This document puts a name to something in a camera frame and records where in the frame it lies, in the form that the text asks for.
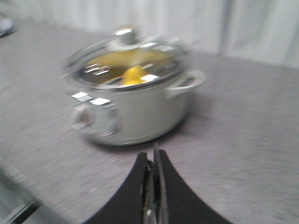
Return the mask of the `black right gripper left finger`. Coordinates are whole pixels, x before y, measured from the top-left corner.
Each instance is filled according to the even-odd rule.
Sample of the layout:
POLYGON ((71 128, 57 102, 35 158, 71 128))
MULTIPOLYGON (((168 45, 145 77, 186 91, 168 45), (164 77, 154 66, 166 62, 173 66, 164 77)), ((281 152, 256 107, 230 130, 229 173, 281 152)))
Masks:
POLYGON ((147 154, 137 154, 134 165, 125 181, 109 201, 86 224, 141 224, 143 219, 143 186, 147 154))

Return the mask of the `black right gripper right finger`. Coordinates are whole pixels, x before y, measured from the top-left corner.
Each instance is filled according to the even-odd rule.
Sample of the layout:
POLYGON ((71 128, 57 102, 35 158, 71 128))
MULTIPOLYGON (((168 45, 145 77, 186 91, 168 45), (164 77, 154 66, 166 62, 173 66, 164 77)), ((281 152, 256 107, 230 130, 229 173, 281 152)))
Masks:
POLYGON ((229 224, 188 186, 165 150, 154 145, 159 224, 229 224))

